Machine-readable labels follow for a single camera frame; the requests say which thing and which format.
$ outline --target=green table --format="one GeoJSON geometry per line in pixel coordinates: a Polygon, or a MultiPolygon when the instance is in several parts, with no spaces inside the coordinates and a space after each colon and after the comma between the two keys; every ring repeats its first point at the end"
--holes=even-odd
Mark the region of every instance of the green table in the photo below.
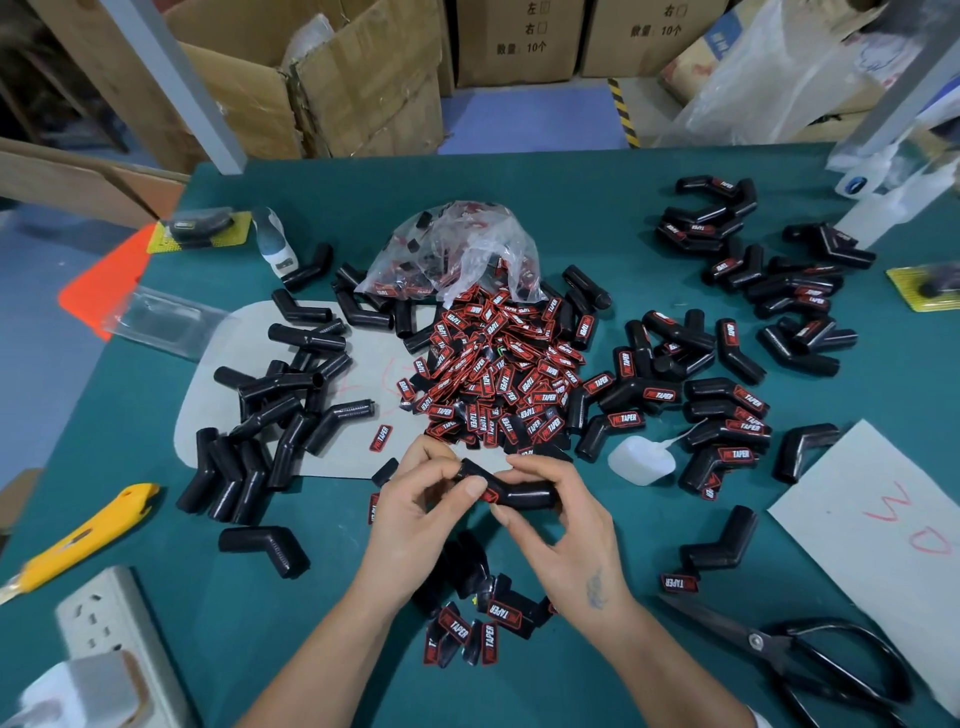
{"type": "MultiPolygon", "coordinates": [[[[653,235],[659,212],[677,202],[672,187],[678,177],[750,176],[760,207],[743,238],[786,253],[790,245],[779,235],[784,224],[835,220],[849,206],[830,192],[836,177],[823,170],[827,151],[824,145],[796,145],[253,161],[236,179],[220,177],[209,165],[201,168],[181,206],[268,205],[295,248],[309,251],[319,240],[332,240],[338,260],[365,266],[388,232],[418,209],[458,198],[502,202],[537,240],[551,282],[577,263],[612,292],[615,305],[601,317],[588,374],[610,368],[612,348],[625,342],[623,324],[650,308],[682,313],[699,306],[711,321],[732,315],[744,329],[747,353],[771,372],[757,390],[773,405],[769,422],[776,430],[819,422],[849,426],[866,418],[957,497],[953,432],[960,409],[960,314],[912,313],[883,274],[886,268],[950,259],[953,235],[938,231],[956,230],[960,206],[954,199],[939,201],[915,223],[892,231],[876,247],[880,264],[850,277],[835,311],[843,327],[859,331],[861,343],[840,354],[843,370],[836,379],[775,365],[754,339],[761,324],[749,305],[704,286],[699,280],[704,261],[672,254],[653,235]],[[911,391],[923,395],[915,398],[911,391]]],[[[142,282],[225,309],[265,300],[276,288],[276,278],[250,245],[159,255],[142,282]]],[[[324,281],[305,295],[322,297],[327,290],[324,281]]],[[[275,497],[265,522],[291,527],[313,562],[293,582],[277,578],[262,554],[218,553],[222,526],[174,507],[191,475],[174,454],[172,433],[193,370],[189,362],[123,340],[113,340],[104,351],[0,564],[0,577],[9,577],[126,485],[154,481],[168,491],[142,527],[35,594],[0,608],[0,707],[9,709],[30,680],[63,659],[55,605],[103,568],[124,564],[139,578],[203,723],[228,726],[353,576],[368,533],[372,486],[366,481],[310,479],[301,493],[275,497]]],[[[721,376],[726,370],[716,365],[710,373],[721,376]]],[[[666,438],[683,426],[680,413],[669,413],[651,421],[648,436],[666,438]]],[[[778,437],[774,447],[779,443],[778,437]]],[[[578,467],[613,513],[628,579],[647,603],[658,590],[657,575],[677,566],[679,544],[712,540],[735,504],[762,513],[783,492],[770,476],[772,457],[751,473],[729,477],[717,503],[676,487],[638,489],[614,476],[605,456],[578,467]]],[[[510,574],[519,591],[540,598],[536,577],[485,509],[476,509],[470,525],[492,536],[492,568],[510,574]]],[[[740,568],[707,574],[702,591],[717,610],[756,624],[826,615],[863,619],[765,514],[740,568]]],[[[687,624],[658,614],[739,698],[775,725],[789,724],[757,669],[687,624]]],[[[613,672],[562,619],[552,619],[529,643],[506,636],[501,662],[491,669],[469,668],[459,658],[447,670],[422,667],[421,650],[420,619],[405,611],[374,673],[359,724],[637,723],[613,672]]],[[[919,681],[918,688],[918,698],[904,711],[908,719],[930,728],[953,725],[919,681]]],[[[836,722],[825,724],[848,725],[846,717],[834,713],[836,722]]]]}

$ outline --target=forearm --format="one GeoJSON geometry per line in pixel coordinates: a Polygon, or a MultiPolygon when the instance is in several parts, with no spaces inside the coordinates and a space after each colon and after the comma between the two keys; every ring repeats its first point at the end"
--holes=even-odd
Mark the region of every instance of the forearm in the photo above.
{"type": "Polygon", "coordinates": [[[596,647],[616,670],[651,728],[755,728],[731,695],[633,602],[596,647]]]}
{"type": "Polygon", "coordinates": [[[347,728],[393,617],[348,592],[257,698],[237,728],[347,728]]]}

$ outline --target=gray floor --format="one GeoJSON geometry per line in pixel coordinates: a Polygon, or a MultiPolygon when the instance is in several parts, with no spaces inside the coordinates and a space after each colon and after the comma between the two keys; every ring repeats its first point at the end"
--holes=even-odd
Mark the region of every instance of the gray floor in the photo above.
{"type": "MultiPolygon", "coordinates": [[[[672,102],[651,80],[621,84],[641,138],[661,132],[672,102]]],[[[628,149],[603,79],[458,91],[443,107],[441,154],[628,149]]],[[[128,157],[96,154],[152,163],[128,141],[128,157]]],[[[103,350],[58,306],[58,293],[129,234],[46,207],[0,212],[0,487],[46,463],[103,350]]]]}

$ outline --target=hand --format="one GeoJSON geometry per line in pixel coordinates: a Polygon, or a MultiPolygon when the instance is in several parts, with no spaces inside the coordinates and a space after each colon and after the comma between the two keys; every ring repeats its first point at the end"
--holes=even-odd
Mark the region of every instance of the hand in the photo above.
{"type": "Polygon", "coordinates": [[[513,536],[557,611],[601,648],[637,607],[623,578],[613,518],[572,464],[539,455],[511,455],[507,462],[514,470],[496,474],[506,483],[546,479],[557,486],[565,533],[548,546],[513,508],[491,505],[493,516],[513,536]]]}
{"type": "Polygon", "coordinates": [[[350,591],[388,619],[426,580],[450,531],[487,490],[478,476],[451,487],[449,478],[459,470],[453,450],[421,435],[380,492],[367,552],[350,591]]]}

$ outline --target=electrical outlet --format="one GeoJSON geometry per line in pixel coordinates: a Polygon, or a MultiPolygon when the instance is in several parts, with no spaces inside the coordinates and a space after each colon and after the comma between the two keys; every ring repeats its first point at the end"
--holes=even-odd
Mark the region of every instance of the electrical outlet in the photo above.
{"type": "Polygon", "coordinates": [[[136,658],[150,693],[137,728],[193,728],[186,696],[129,569],[104,569],[61,602],[56,615],[71,660],[120,649],[136,658]]]}

